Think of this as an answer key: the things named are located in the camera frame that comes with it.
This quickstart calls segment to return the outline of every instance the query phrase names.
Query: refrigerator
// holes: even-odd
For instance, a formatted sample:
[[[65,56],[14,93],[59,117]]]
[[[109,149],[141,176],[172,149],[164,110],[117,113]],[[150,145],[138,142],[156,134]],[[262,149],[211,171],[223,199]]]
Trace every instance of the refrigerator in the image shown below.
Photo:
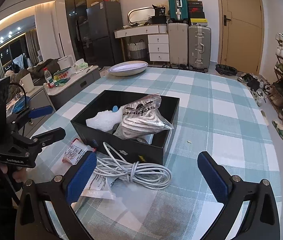
[[[120,40],[114,31],[123,27],[119,2],[102,1],[87,9],[89,34],[99,67],[123,62]]]

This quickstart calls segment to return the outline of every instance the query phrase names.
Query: plate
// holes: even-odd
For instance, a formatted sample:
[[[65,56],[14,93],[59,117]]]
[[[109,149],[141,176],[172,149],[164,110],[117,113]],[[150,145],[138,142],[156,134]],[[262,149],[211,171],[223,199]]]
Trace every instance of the plate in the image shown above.
[[[147,62],[134,60],[112,66],[110,69],[107,70],[107,72],[117,77],[125,77],[141,73],[147,67]]]

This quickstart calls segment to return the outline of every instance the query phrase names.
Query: plastic bottle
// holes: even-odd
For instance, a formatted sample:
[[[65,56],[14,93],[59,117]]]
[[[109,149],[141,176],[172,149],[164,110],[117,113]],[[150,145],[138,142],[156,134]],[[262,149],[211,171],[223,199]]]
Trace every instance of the plastic bottle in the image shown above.
[[[45,80],[48,84],[48,87],[54,88],[55,84],[54,84],[54,80],[52,79],[51,73],[48,71],[46,67],[43,70],[45,71]]]

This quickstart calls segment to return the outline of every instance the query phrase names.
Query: checkered tablecloth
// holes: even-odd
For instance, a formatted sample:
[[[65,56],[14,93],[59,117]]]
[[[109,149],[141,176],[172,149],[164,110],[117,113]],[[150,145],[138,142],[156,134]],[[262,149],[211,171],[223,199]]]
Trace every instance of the checkered tablecloth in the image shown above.
[[[62,157],[78,135],[70,120],[103,90],[124,90],[178,97],[178,126],[167,158],[171,185],[154,191],[115,181],[116,200],[87,198],[77,215],[96,239],[200,239],[222,208],[198,167],[197,156],[209,152],[231,175],[245,181],[268,179],[279,217],[281,187],[270,134],[249,90],[241,83],[191,71],[148,68],[141,74],[103,77],[59,109],[37,131],[63,127],[66,138],[46,147],[28,171],[36,183],[64,174]],[[247,205],[243,205],[228,239],[235,236]],[[60,228],[61,236],[66,239]]]

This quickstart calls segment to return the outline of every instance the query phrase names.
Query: screw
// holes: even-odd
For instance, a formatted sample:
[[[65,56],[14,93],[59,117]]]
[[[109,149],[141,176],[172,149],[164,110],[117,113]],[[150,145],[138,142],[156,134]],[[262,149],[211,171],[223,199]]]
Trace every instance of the screw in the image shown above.
[[[31,179],[29,179],[29,180],[26,181],[25,185],[30,186],[32,183],[33,183],[33,181]]]
[[[241,178],[238,175],[232,176],[233,181],[240,182]]]
[[[55,182],[60,182],[62,180],[62,176],[61,175],[57,175],[54,177],[54,181]]]
[[[267,180],[267,179],[263,179],[263,180],[262,180],[262,183],[263,183],[265,186],[269,186],[269,184],[270,184],[269,180]]]

